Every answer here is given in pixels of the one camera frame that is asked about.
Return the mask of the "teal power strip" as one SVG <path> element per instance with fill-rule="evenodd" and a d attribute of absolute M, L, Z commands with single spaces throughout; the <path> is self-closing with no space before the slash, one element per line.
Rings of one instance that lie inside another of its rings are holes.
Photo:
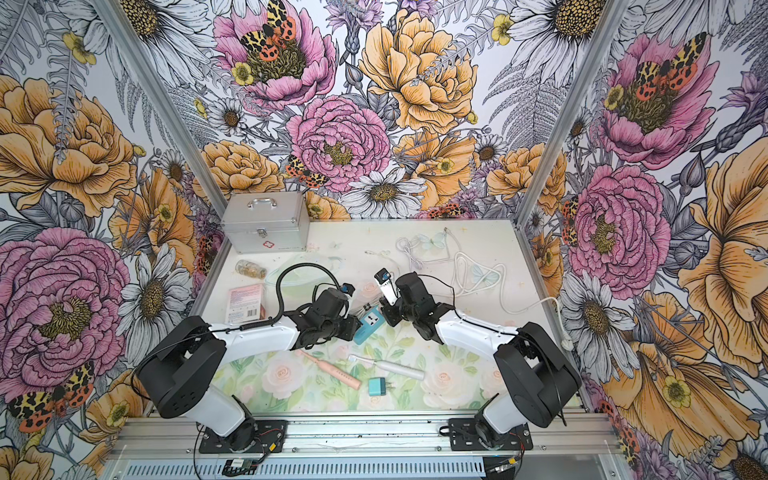
<path fill-rule="evenodd" d="M 379 306 L 373 306 L 373 309 L 365 317 L 358 317 L 358 320 L 360 326 L 353 336 L 353 341 L 357 345 L 365 343 L 369 337 L 386 324 L 385 316 Z"/>

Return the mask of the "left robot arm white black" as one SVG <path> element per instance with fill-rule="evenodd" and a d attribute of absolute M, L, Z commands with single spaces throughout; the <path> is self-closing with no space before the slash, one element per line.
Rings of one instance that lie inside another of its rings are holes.
<path fill-rule="evenodd" d="M 330 283 L 325 290 L 315 287 L 309 302 L 288 310 L 282 284 L 300 269 L 316 269 Z M 339 282 L 321 264 L 301 262 L 286 268 L 274 289 L 275 315 L 238 326 L 211 325 L 200 316 L 189 316 L 147 354 L 135 374 L 161 417 L 192 419 L 230 442 L 251 436 L 255 427 L 247 407 L 212 385 L 219 367 L 264 353 L 310 349 L 336 338 L 349 341 L 359 328 L 350 308 L 355 287 Z"/>

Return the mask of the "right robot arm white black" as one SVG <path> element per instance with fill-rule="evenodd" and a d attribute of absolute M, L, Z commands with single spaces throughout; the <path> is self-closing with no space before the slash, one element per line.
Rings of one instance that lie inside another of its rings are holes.
<path fill-rule="evenodd" d="M 524 450 L 518 430 L 527 424 L 548 427 L 581 389 L 580 375 L 541 325 L 504 327 L 473 318 L 454 304 L 436 301 L 416 272 L 394 278 L 381 269 L 374 279 L 391 326 L 407 321 L 426 341 L 496 364 L 505 390 L 488 400 L 468 426 L 448 427 L 450 436 L 467 441 L 471 449 L 499 450 L 511 443 Z"/>

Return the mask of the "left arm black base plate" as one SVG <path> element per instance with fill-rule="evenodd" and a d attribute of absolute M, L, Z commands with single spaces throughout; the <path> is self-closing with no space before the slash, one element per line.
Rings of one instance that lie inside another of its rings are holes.
<path fill-rule="evenodd" d="M 279 453 L 287 437 L 288 422 L 246 419 L 230 435 L 220 436 L 205 428 L 198 451 L 201 454 Z"/>

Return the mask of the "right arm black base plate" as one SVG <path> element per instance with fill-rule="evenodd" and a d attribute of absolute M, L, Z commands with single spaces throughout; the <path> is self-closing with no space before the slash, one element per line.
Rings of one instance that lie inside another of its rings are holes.
<path fill-rule="evenodd" d="M 452 451 L 528 451 L 533 448 L 527 424 L 507 433 L 496 432 L 485 421 L 475 418 L 450 418 L 439 428 L 440 436 L 449 440 Z"/>

